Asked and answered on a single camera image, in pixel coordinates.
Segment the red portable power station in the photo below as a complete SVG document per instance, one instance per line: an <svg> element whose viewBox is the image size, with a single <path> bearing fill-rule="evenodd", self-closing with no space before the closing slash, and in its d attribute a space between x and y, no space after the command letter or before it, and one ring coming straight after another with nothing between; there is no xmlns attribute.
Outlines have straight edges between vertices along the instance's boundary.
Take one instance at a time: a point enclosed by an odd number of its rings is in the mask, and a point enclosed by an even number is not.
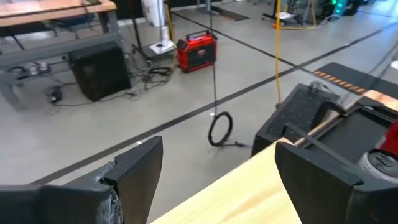
<svg viewBox="0 0 398 224"><path fill-rule="evenodd" d="M177 49L178 67L185 73L192 72L216 61L217 37L208 30L187 34L185 40L178 40Z"/></svg>

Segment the coiled black cable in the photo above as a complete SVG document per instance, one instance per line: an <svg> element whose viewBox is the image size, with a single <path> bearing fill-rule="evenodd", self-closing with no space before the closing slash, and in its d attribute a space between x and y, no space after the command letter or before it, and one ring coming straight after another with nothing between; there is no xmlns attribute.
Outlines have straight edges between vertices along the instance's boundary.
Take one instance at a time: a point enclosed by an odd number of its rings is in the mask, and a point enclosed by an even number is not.
<svg viewBox="0 0 398 224"><path fill-rule="evenodd" d="M211 12L209 12L210 14L210 34L212 37L215 37L214 33L213 33L213 14ZM207 135L207 140L209 141L209 143L214 146L214 147L223 147L223 146L238 146L238 147L251 147L248 146L246 144L243 143L239 143L239 142L234 142L233 144L226 144L227 140L229 139L229 137L231 136L232 130L233 130L233 118L230 115L229 112L227 111L223 111L220 114L218 114L218 100L217 100L217 84L216 84L216 66L215 66L215 60L213 61L213 64L211 65L213 68L213 96L214 96L214 109L215 109L215 114L213 117L213 121L211 122L210 125L210 129ZM213 130L214 127L217 123L217 121L221 118L225 116L228 119L228 130L225 133L224 137L221 138L221 140L219 140L218 142L214 142L213 140Z"/></svg>

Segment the wooden workbench top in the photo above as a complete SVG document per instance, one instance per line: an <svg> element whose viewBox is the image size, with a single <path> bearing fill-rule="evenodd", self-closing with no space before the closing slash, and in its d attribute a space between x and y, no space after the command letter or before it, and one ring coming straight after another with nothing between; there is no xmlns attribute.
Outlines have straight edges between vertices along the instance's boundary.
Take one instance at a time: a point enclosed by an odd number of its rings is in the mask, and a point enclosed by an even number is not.
<svg viewBox="0 0 398 224"><path fill-rule="evenodd" d="M89 13L116 9L110 0L100 0L101 4L84 1ZM40 0L0 4L0 27L40 22L50 19L85 14L81 0Z"/></svg>
<svg viewBox="0 0 398 224"><path fill-rule="evenodd" d="M364 96L398 111L398 100L390 96L373 90L366 92ZM313 131L324 127L329 120ZM153 224L301 223L280 179L274 155L275 143L158 218Z"/></svg>

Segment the gray concrete floor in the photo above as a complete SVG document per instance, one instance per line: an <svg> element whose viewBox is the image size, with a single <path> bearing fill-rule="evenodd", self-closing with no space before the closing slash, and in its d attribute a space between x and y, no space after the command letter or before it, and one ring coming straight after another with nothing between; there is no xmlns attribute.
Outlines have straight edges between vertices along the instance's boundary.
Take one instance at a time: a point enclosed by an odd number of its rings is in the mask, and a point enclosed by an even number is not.
<svg viewBox="0 0 398 224"><path fill-rule="evenodd" d="M283 30L280 56L294 65L299 65L397 22L395 11L384 6L386 4L391 6L393 3L378 2L373 6L364 6L361 8L364 12L359 12L354 17L344 17L315 31ZM271 6L264 3L253 6L248 2L236 2L222 7L249 16L250 19L232 22L215 17L216 30L274 54L275 30L270 27L270 21L261 20L261 13L270 11ZM201 25L209 25L208 16L196 10L177 13L196 22L173 16L178 38L183 38L189 32L204 30ZM127 26L121 28L126 47L134 42L134 34ZM156 28L147 24L139 24L139 28L144 44L157 42L159 31ZM79 35L85 37L96 35L96 32L83 30ZM305 68L314 71L330 62L338 62L368 72L398 40L397 34L397 26L392 26L346 49L314 61ZM223 35L218 37L216 71L219 98L274 75L275 61L272 57ZM58 38L25 37L21 41L27 48L31 48L71 38L72 34L63 33ZM5 52L18 50L13 42L2 44L1 48ZM281 71L292 68L292 64L280 63ZM57 78L65 82L73 81L70 72L64 72ZM384 78L398 83L398 71L390 69ZM301 70L292 71L280 79L282 97L286 97L296 84L308 84L314 80L320 81ZM190 74L177 70L170 83L144 93L139 101L120 98L107 103L64 107L52 116L48 112L54 108L47 104L43 91L56 83L48 79L26 83L17 90L28 107L26 111L14 111L0 96L0 184L28 184L207 105L213 100L212 81L211 68ZM341 96L347 94L337 86L325 84ZM75 86L65 89L64 94L65 103L87 102ZM351 94L346 103L356 98L357 96ZM274 112L276 103L276 84L270 82L220 105L220 111L229 111L234 118L231 140L251 144L256 131ZM211 112L213 110L205 111L157 133L164 140L164 164L149 221L155 220L249 158L250 149L217 149L207 143ZM215 134L223 134L225 129L226 122L220 121ZM64 184L132 147L134 144L51 184Z"/></svg>

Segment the red object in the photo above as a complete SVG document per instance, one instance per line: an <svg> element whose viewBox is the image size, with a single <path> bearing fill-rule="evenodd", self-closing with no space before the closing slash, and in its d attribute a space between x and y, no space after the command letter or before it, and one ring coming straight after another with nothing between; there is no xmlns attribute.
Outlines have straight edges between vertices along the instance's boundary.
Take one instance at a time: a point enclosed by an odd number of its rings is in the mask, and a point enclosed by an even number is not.
<svg viewBox="0 0 398 224"><path fill-rule="evenodd" d="M208 30L187 34L177 42L178 67L185 73L213 65L216 61L217 37Z"/></svg>
<svg viewBox="0 0 398 224"><path fill-rule="evenodd" d="M384 136L384 142L380 145L380 149L392 152L398 156L398 120L390 126Z"/></svg>

